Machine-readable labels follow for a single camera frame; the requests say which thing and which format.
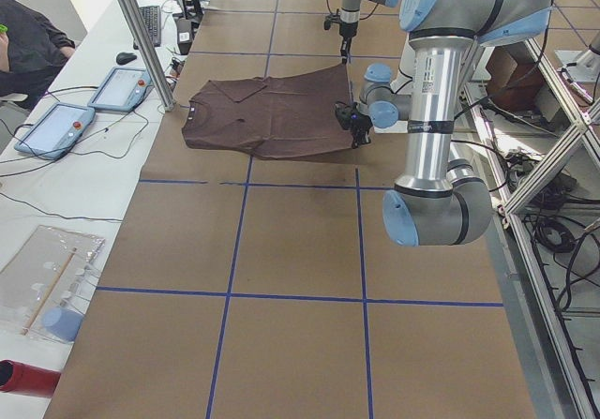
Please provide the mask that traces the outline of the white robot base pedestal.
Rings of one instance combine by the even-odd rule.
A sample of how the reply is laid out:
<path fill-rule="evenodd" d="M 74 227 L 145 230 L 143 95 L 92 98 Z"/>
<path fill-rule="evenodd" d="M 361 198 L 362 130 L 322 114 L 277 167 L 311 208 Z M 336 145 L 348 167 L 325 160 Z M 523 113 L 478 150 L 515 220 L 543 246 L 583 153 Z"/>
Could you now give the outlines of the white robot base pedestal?
<path fill-rule="evenodd" d="M 416 74 L 416 50 L 412 47 L 410 39 L 406 37 L 399 63 L 397 76 L 390 82 L 393 99 L 410 97 L 413 93 L 413 81 Z"/>

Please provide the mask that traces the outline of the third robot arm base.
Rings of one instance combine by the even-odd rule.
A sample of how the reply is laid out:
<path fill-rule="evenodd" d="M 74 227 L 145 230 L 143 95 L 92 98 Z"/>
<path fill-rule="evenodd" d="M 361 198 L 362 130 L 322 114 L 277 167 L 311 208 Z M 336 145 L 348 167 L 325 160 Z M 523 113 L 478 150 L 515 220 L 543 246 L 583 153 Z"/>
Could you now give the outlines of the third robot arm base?
<path fill-rule="evenodd" d="M 592 83 L 599 76 L 599 34 L 584 51 L 558 50 L 554 53 L 561 63 L 559 72 L 568 82 Z"/>

